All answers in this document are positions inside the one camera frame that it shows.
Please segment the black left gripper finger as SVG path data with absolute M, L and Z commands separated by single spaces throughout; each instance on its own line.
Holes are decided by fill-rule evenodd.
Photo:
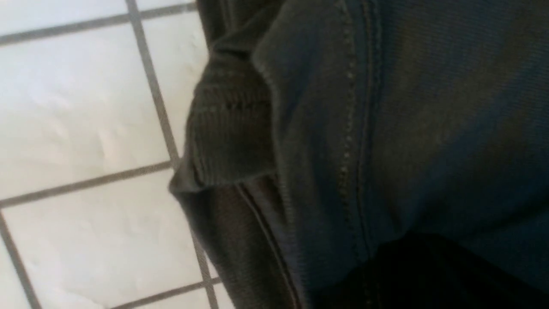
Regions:
M 548 294 L 433 234 L 384 244 L 372 260 L 316 291 L 315 309 L 546 309 Z

